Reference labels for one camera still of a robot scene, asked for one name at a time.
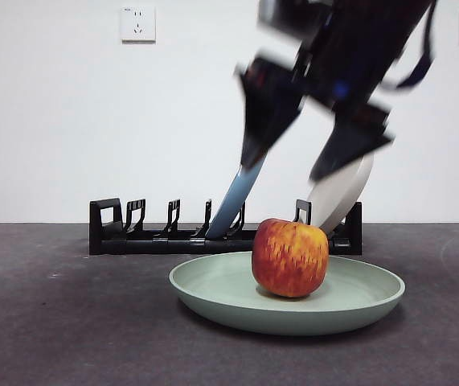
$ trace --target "light green plate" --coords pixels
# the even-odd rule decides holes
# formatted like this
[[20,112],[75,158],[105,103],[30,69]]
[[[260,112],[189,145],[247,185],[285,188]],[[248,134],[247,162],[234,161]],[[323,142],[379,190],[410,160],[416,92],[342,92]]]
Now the light green plate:
[[223,253],[182,263],[170,282],[194,312],[225,326],[275,335],[351,331],[388,314],[404,293],[394,273],[331,256],[326,278],[310,296],[281,298],[257,284],[251,253]]

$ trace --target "white wall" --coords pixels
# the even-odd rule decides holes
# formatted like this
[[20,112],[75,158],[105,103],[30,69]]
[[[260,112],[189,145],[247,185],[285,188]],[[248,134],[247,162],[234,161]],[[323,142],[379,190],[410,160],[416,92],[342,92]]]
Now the white wall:
[[[155,0],[155,45],[122,45],[118,11],[138,1],[0,0],[0,222],[87,222],[88,202],[147,198],[148,220],[182,199],[182,219],[217,208],[237,170],[243,99],[237,63],[294,41],[256,28],[256,0]],[[436,61],[393,106],[361,200],[367,222],[459,221],[459,2],[440,0]],[[420,49],[420,28],[391,76]],[[248,220],[290,218],[331,130],[312,105],[273,148]]]

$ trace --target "gray floor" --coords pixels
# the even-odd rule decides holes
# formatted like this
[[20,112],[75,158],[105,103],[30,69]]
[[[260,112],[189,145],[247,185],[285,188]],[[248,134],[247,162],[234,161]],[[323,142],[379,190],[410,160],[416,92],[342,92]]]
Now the gray floor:
[[363,228],[360,260],[399,274],[385,319],[314,338],[189,311],[168,272],[192,256],[88,255],[87,225],[0,224],[0,385],[459,384],[459,224]]

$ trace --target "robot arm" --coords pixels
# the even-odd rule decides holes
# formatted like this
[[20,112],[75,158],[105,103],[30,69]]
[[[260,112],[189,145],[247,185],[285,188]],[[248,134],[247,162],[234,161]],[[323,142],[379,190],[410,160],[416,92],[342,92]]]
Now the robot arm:
[[391,141],[388,111],[369,103],[429,9],[424,54],[397,88],[412,87],[432,62],[429,32],[436,0],[260,0],[259,20],[301,40],[293,68],[257,56],[240,80],[246,97],[241,164],[250,169],[288,129],[310,97],[335,116],[310,178],[325,178]]

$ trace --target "plate rim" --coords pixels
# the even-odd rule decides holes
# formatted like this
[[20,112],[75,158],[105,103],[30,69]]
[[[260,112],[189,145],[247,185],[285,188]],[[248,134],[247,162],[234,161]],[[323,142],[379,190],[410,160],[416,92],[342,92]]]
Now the plate rim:
[[401,279],[398,275],[396,275],[392,271],[389,271],[388,269],[385,269],[383,267],[379,267],[378,265],[367,263],[365,261],[360,261],[360,260],[356,260],[356,259],[350,259],[350,258],[347,258],[347,257],[341,257],[341,256],[337,256],[337,255],[330,255],[330,257],[331,258],[336,258],[336,259],[339,259],[339,260],[352,261],[354,263],[368,265],[368,266],[370,266],[372,268],[379,269],[379,270],[383,271],[387,275],[390,275],[390,276],[394,277],[397,280],[397,282],[399,283],[399,285],[400,285],[399,290],[397,292],[395,292],[395,294],[393,294],[392,296],[389,296],[388,298],[379,300],[377,302],[372,302],[371,304],[366,305],[366,306],[362,306],[362,307],[347,307],[347,308],[337,308],[337,309],[330,309],[330,310],[278,310],[278,309],[267,308],[267,307],[245,306],[245,305],[234,304],[234,303],[230,303],[230,302],[217,302],[217,301],[214,301],[212,299],[205,298],[204,296],[199,296],[198,294],[194,294],[192,291],[181,287],[174,279],[174,273],[177,272],[178,269],[181,269],[181,267],[183,267],[184,265],[190,264],[192,261],[200,261],[200,260],[204,260],[204,259],[207,259],[207,258],[210,258],[210,257],[219,257],[219,256],[226,256],[226,255],[244,255],[244,254],[252,255],[252,252],[251,251],[240,251],[240,252],[229,252],[229,253],[216,253],[216,254],[206,255],[206,256],[202,256],[202,257],[196,257],[194,259],[190,259],[188,261],[184,261],[183,263],[173,267],[173,269],[169,272],[168,276],[169,276],[170,284],[172,284],[172,286],[177,291],[179,291],[181,293],[187,294],[187,295],[189,295],[189,296],[191,296],[193,298],[197,298],[197,299],[202,300],[204,302],[214,303],[216,305],[229,306],[229,307],[238,307],[238,308],[242,308],[242,309],[246,309],[246,310],[254,310],[254,311],[281,312],[281,313],[292,313],[292,314],[294,314],[294,313],[299,313],[299,314],[322,314],[322,313],[348,312],[348,311],[357,311],[357,310],[366,310],[366,309],[370,309],[370,308],[376,308],[378,306],[382,306],[382,305],[394,302],[397,299],[400,299],[403,296],[403,294],[404,294],[404,292],[406,290],[406,285],[404,284],[403,279]]

